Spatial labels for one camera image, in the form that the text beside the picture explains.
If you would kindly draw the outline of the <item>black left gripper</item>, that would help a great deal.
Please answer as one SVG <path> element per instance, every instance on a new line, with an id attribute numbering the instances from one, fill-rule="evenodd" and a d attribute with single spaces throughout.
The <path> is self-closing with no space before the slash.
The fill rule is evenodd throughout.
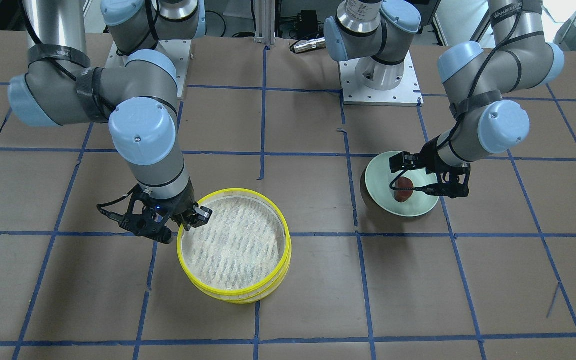
<path id="1" fill-rule="evenodd" d="M 427 186 L 414 186 L 414 191 L 428 196 L 445 198 L 466 198 L 470 194 L 469 180 L 471 166 L 466 162 L 449 165 L 440 158 L 435 142 L 426 143 L 419 153 L 400 152 L 390 157 L 390 172 L 396 177 L 390 182 L 390 189 L 398 191 L 394 183 L 407 171 L 425 169 L 426 174 L 435 174 L 437 183 Z"/>

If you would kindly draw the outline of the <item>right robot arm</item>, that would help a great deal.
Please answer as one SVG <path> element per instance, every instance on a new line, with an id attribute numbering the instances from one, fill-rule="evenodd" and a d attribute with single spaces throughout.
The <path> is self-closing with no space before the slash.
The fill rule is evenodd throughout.
<path id="1" fill-rule="evenodd" d="M 28 69 L 7 89 L 10 107 L 28 126 L 106 124 L 136 185 L 124 214 L 97 210 L 138 237 L 169 244 L 167 221 L 181 230 L 205 226 L 212 210 L 195 201 L 178 142 L 182 89 L 161 41 L 205 34 L 201 0 L 103 0 L 100 10 L 122 67 L 93 67 L 79 0 L 20 0 L 30 38 Z"/>

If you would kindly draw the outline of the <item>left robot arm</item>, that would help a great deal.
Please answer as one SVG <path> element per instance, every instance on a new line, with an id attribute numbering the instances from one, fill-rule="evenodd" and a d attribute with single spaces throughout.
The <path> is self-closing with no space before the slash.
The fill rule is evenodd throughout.
<path id="1" fill-rule="evenodd" d="M 565 56 L 545 39 L 541 0 L 490 0 L 487 5 L 494 48 L 486 53 L 478 42 L 467 41 L 438 59 L 455 125 L 418 153 L 390 157 L 392 191 L 468 196 L 471 163 L 510 150 L 530 131 L 527 112 L 503 96 L 546 85 L 562 73 Z M 419 10 L 407 1 L 345 0 L 325 20 L 323 35 L 334 61 L 358 59 L 362 82 L 385 91 L 398 81 L 379 85 L 376 72 L 402 70 L 420 25 Z"/>

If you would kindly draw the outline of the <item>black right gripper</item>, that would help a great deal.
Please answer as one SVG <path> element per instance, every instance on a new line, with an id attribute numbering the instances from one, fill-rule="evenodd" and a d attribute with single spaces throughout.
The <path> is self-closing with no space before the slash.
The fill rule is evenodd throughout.
<path id="1" fill-rule="evenodd" d="M 170 219 L 179 228 L 190 231 L 208 224 L 213 210 L 199 207 L 195 201 L 194 186 L 188 184 L 178 195 L 168 199 L 156 199 L 135 185 L 118 202 L 130 198 L 126 213 L 118 215 L 119 227 L 137 237 L 146 237 L 158 243 L 170 244 L 172 231 L 166 223 Z"/>

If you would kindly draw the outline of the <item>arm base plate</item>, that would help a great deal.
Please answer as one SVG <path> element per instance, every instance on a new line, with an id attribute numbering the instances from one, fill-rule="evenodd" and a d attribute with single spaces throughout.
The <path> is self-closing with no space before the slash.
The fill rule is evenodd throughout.
<path id="1" fill-rule="evenodd" d="M 410 53 L 396 65 L 371 57 L 341 61 L 343 104 L 357 106 L 416 107 L 424 104 Z"/>
<path id="2" fill-rule="evenodd" d="M 119 55 L 116 43 L 113 43 L 105 62 L 105 68 L 124 68 L 131 60 L 153 60 L 174 76 L 177 86 L 176 98 L 185 97 L 188 69 L 192 59 L 192 41 L 190 39 L 167 39 L 160 41 L 154 50 L 138 50 L 131 55 Z"/>

